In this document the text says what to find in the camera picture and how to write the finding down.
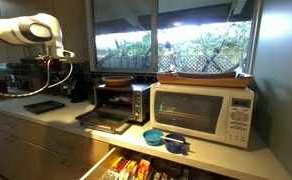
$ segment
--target toaster oven knob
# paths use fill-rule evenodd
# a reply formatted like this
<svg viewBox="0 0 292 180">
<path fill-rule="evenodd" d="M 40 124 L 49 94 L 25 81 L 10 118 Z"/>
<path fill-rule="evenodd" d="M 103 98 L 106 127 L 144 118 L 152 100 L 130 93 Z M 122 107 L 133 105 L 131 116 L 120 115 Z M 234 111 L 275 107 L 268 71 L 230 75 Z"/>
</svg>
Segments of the toaster oven knob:
<svg viewBox="0 0 292 180">
<path fill-rule="evenodd" d="M 137 117 L 139 115 L 140 115 L 140 111 L 139 110 L 135 111 L 135 116 Z"/>
<path fill-rule="evenodd" d="M 135 107 L 139 107 L 139 102 L 135 102 Z"/>
<path fill-rule="evenodd" d="M 136 93 L 135 93 L 135 98 L 138 99 L 139 96 L 140 96 L 139 92 L 136 92 Z"/>
</svg>

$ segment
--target cabinet handle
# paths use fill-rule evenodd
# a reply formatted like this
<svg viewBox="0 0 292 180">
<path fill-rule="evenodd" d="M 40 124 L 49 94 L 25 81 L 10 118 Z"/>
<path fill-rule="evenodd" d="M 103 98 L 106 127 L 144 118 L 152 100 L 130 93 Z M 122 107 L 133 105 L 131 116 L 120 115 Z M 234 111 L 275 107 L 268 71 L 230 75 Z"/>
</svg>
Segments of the cabinet handle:
<svg viewBox="0 0 292 180">
<path fill-rule="evenodd" d="M 60 140 L 57 140 L 57 141 L 52 141 L 53 144 L 56 144 L 58 146 L 61 146 L 61 147 L 67 147 L 68 149 L 70 150 L 73 150 L 74 149 L 74 145 L 70 144 L 70 143 L 63 143 L 62 141 Z"/>
<path fill-rule="evenodd" d="M 15 125 L 14 124 L 10 124 L 10 123 L 3 122 L 2 123 L 2 126 L 4 126 L 7 129 L 10 129 L 10 128 L 14 127 Z"/>
<path fill-rule="evenodd" d="M 73 162 L 69 162 L 69 163 L 67 163 L 67 167 L 71 167 L 73 165 Z"/>
<path fill-rule="evenodd" d="M 59 164 L 64 164 L 67 160 L 66 159 L 63 159 L 59 162 Z"/>
<path fill-rule="evenodd" d="M 6 138 L 4 138 L 4 140 L 5 141 L 7 141 L 7 142 L 12 142 L 12 141 L 14 141 L 16 138 L 14 138 L 14 137 L 6 137 Z"/>
</svg>

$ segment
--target teal bowl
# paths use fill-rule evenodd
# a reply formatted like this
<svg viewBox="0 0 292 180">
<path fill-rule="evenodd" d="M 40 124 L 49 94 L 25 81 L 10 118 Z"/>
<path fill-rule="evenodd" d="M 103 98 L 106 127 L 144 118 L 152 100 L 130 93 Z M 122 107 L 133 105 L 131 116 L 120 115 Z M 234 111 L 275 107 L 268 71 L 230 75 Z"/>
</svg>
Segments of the teal bowl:
<svg viewBox="0 0 292 180">
<path fill-rule="evenodd" d="M 146 144 L 150 146 L 158 146 L 162 144 L 163 132 L 157 129 L 147 130 L 143 133 Z"/>
</svg>

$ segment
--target countertop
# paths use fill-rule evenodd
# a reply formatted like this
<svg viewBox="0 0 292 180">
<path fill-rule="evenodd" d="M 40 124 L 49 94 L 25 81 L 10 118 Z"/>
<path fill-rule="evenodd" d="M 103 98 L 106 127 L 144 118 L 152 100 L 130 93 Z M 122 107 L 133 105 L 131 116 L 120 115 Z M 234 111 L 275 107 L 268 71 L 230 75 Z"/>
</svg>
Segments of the countertop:
<svg viewBox="0 0 292 180">
<path fill-rule="evenodd" d="M 48 100 L 65 103 L 66 106 L 42 114 L 33 114 L 23 108 L 25 105 Z M 65 97 L 45 94 L 38 94 L 27 98 L 0 97 L 0 113 L 37 124 L 237 179 L 292 179 L 253 129 L 247 149 L 186 137 L 187 142 L 191 145 L 189 146 L 188 155 L 183 156 L 167 152 L 164 145 L 149 146 L 145 143 L 142 134 L 145 130 L 151 129 L 149 121 L 143 124 L 133 123 L 123 134 L 110 134 L 80 126 L 79 121 L 75 117 L 93 108 L 94 106 L 90 105 L 88 101 L 70 103 L 70 99 Z"/>
</svg>

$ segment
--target coffee maker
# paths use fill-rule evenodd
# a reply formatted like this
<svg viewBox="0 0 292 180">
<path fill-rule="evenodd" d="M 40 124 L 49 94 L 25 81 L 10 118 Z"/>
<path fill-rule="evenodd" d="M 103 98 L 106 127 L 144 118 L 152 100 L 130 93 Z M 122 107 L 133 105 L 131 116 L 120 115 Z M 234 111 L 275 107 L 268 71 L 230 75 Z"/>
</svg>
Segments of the coffee maker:
<svg viewBox="0 0 292 180">
<path fill-rule="evenodd" d="M 87 64 L 76 64 L 69 79 L 67 97 L 71 103 L 82 102 L 88 99 L 90 72 Z"/>
</svg>

